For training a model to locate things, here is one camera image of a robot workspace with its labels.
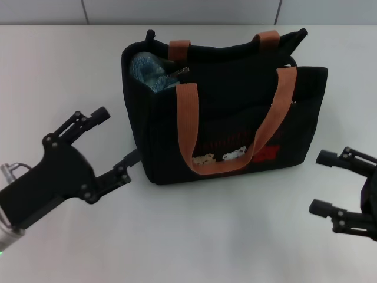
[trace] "bag zipper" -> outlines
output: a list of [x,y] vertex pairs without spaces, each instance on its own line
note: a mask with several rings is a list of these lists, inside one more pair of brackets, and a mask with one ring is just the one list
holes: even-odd
[[183,69],[180,69],[176,72],[173,72],[170,74],[170,77],[178,77],[179,75],[182,75],[182,74],[185,74],[185,73],[188,73],[190,71],[190,69],[188,67],[184,67]]
[[291,103],[291,105],[294,105],[294,104],[297,104],[297,101],[291,101],[290,103]]

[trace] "white table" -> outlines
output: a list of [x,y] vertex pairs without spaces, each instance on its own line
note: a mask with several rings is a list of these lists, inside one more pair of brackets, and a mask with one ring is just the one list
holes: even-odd
[[[134,149],[121,53],[149,28],[163,42],[223,47],[301,26],[0,27],[0,163],[36,165],[47,133],[75,110],[90,115],[100,106],[112,117],[74,144],[96,174]],[[304,164],[165,187],[138,164],[129,185],[97,204],[71,199],[31,226],[0,256],[0,281],[375,282],[377,243],[334,234],[330,220],[308,207],[317,198],[359,211],[365,178],[315,159],[321,149],[345,146],[377,156],[377,27],[306,28],[293,56],[299,65],[328,67],[329,76]]]

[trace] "blue cloth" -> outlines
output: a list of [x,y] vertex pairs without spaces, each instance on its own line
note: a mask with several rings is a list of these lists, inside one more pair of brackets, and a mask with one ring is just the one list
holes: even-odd
[[135,55],[130,64],[130,75],[149,86],[154,93],[179,84],[179,80],[166,74],[163,63],[149,52]]

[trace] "white wall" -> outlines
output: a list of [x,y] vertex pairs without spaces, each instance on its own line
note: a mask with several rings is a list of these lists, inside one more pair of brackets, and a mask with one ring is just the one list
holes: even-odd
[[85,23],[80,0],[0,0],[0,25]]
[[273,24],[279,0],[84,0],[91,24]]
[[[0,25],[273,24],[279,1],[0,0]],[[277,23],[377,24],[376,15],[376,0],[282,0]]]
[[283,0],[278,24],[377,24],[375,0]]

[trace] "orange handle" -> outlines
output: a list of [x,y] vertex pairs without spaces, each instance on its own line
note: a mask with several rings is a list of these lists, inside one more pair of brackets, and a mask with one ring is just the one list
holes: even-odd
[[[275,50],[279,46],[280,35],[277,31],[265,31],[258,33],[252,42],[259,41],[259,51]],[[191,42],[189,40],[170,41],[168,59],[177,62],[187,61],[187,52]]]
[[245,155],[236,159],[197,165],[193,152],[199,125],[199,97],[196,83],[176,85],[177,127],[181,155],[188,167],[200,175],[212,175],[239,170],[247,166],[253,156],[271,139],[287,115],[296,85],[296,67],[277,69],[279,77],[273,102],[267,116],[259,126],[254,142]]

